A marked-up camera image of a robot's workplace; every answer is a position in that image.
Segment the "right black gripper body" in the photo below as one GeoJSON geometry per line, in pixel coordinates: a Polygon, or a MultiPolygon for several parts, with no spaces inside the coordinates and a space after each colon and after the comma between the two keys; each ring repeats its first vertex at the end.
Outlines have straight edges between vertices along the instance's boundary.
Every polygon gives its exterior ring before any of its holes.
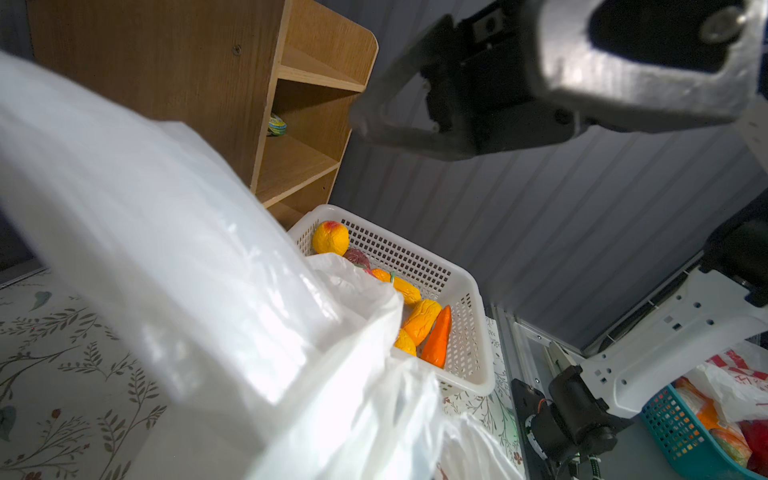
{"type": "Polygon", "coordinates": [[[534,96],[520,45],[523,1],[493,1],[474,15],[447,21],[447,51],[420,74],[439,134],[469,141],[476,156],[567,142],[588,131],[578,112],[534,96]]]}

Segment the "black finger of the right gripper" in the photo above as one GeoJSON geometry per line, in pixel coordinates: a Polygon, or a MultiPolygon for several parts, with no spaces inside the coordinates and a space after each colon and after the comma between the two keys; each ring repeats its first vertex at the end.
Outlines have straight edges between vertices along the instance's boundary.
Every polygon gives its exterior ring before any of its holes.
{"type": "Polygon", "coordinates": [[[521,48],[536,97],[660,133],[744,114],[766,22],[764,1],[527,1],[521,48]]]}

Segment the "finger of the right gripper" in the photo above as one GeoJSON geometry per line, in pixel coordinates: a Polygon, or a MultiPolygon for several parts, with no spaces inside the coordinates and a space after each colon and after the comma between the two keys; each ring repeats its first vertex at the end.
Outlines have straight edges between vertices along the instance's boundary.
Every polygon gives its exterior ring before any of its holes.
{"type": "Polygon", "coordinates": [[[462,78],[462,36],[450,15],[439,18],[369,82],[349,110],[349,123],[367,142],[442,161],[474,157],[471,108],[462,78]],[[398,126],[384,106],[415,77],[428,84],[425,104],[437,128],[398,126]]]}

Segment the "colourful fruit candy bag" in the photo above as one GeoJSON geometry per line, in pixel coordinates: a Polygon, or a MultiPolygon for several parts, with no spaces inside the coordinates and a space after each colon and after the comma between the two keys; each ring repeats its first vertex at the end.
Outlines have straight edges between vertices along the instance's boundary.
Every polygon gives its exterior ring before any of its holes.
{"type": "Polygon", "coordinates": [[[278,115],[271,113],[267,124],[267,134],[269,137],[280,137],[287,132],[287,124],[278,115]]]}

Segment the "white plastic grocery bag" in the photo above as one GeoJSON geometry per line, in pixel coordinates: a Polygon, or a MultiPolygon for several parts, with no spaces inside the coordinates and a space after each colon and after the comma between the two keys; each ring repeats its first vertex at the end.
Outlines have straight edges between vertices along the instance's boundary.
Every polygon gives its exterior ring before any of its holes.
{"type": "Polygon", "coordinates": [[[403,299],[304,256],[197,133],[1,57],[1,208],[174,410],[136,479],[516,479],[392,353],[403,299]]]}

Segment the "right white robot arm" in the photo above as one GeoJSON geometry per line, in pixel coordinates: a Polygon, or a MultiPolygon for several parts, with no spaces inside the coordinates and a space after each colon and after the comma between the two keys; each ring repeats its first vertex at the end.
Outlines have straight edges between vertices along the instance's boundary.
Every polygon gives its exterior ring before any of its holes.
{"type": "MultiPolygon", "coordinates": [[[[662,133],[732,123],[758,91],[763,1],[494,1],[439,18],[354,103],[368,142],[443,161],[549,146],[598,125],[662,133]]],[[[664,387],[767,327],[767,200],[707,239],[639,325],[511,393],[533,479],[612,450],[664,387]]]]}

